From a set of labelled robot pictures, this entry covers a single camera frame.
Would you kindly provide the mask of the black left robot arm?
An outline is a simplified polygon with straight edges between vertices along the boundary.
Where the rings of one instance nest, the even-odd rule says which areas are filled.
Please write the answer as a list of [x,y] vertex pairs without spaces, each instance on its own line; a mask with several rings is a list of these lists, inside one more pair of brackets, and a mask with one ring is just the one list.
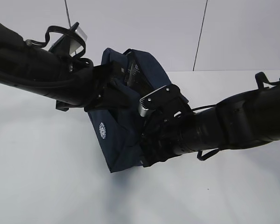
[[124,76],[123,65],[94,66],[84,57],[86,44],[78,28],[79,23],[50,26],[45,40],[38,42],[0,23],[0,84],[54,99],[63,112],[128,108],[128,95],[116,85]]

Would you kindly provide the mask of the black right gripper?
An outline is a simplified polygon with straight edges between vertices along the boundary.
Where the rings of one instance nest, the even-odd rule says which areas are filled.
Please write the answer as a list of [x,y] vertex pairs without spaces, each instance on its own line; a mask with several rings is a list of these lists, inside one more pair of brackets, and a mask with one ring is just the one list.
[[195,112],[186,112],[173,119],[161,112],[149,115],[140,140],[142,167],[147,168],[183,154],[194,153],[194,149],[183,143],[181,136],[182,126],[187,120],[192,120],[194,115]]

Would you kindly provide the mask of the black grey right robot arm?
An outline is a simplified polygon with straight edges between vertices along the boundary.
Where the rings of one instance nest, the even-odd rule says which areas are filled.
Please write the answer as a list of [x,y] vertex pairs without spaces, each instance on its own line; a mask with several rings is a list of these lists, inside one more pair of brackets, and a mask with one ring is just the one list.
[[195,109],[175,84],[141,98],[139,111],[146,120],[140,140],[142,166],[188,153],[205,161],[224,150],[280,140],[280,78],[270,82],[259,72],[255,79],[257,89]]

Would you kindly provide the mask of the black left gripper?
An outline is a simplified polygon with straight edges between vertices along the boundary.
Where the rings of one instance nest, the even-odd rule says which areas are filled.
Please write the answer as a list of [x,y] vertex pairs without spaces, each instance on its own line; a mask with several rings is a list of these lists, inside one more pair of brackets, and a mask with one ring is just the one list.
[[56,109],[66,112],[71,108],[84,108],[85,112],[96,110],[126,109],[129,97],[114,88],[105,88],[113,78],[123,79],[125,68],[111,61],[94,66],[91,60],[74,60],[68,72],[54,82]]

